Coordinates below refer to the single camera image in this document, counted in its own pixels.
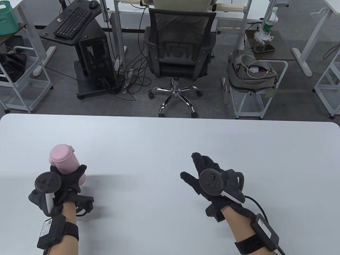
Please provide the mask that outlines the person's left hand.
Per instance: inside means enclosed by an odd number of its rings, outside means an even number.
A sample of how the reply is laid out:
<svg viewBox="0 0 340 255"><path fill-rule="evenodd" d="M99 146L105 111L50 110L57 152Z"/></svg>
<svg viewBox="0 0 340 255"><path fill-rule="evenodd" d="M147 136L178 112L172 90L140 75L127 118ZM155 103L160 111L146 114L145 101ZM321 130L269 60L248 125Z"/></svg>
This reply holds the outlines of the person's left hand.
<svg viewBox="0 0 340 255"><path fill-rule="evenodd" d="M76 212L80 212L83 209L86 210L85 213L90 212L90 210L87 210L86 207L93 203L93 197L79 195L81 192L80 177L84 175L86 169L86 165L80 165L74 172L70 174L62 174L56 166L51 165L50 171L39 175L39 177L43 177L44 175L48 175L48 177L50 177L52 175L53 177L58 176L57 179L60 180L59 188L54 192L52 210L49 212L47 208L46 194L41 190L41 188L35 188L29 194L29 201L37 205L44 214L49 217L61 214L63 204L66 202L75 203L78 208Z"/></svg>

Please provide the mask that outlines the person's right hand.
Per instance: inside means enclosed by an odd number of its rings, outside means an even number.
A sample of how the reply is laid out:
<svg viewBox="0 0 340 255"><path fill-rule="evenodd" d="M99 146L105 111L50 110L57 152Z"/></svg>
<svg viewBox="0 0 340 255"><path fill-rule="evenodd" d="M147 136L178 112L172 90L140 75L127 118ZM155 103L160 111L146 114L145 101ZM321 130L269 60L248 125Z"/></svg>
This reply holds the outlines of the person's right hand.
<svg viewBox="0 0 340 255"><path fill-rule="evenodd" d="M192 154L192 160L199 177L195 178L187 172L181 172L180 177L198 195L211 202L205 210L208 217L221 222L225 220L222 209L230 206L238 214L251 220L256 219L252 211L243 207L244 176L241 172L235 172L233 169L222 170L211 158L197 152Z"/></svg>

